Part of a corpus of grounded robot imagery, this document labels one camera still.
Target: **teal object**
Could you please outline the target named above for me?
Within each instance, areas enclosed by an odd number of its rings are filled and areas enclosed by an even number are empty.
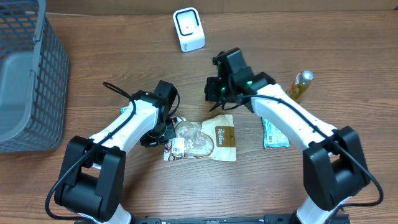
[[[264,147],[289,147],[290,143],[287,137],[277,129],[267,119],[262,118],[262,125],[264,126]]]

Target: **brown paper label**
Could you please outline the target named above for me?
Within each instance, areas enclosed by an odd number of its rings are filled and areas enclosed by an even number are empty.
[[[217,147],[235,147],[234,127],[217,126],[216,145]]]

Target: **blue plastic basket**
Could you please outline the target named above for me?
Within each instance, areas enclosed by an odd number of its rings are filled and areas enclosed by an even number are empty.
[[[69,58],[45,0],[0,0],[0,152],[63,141]]]

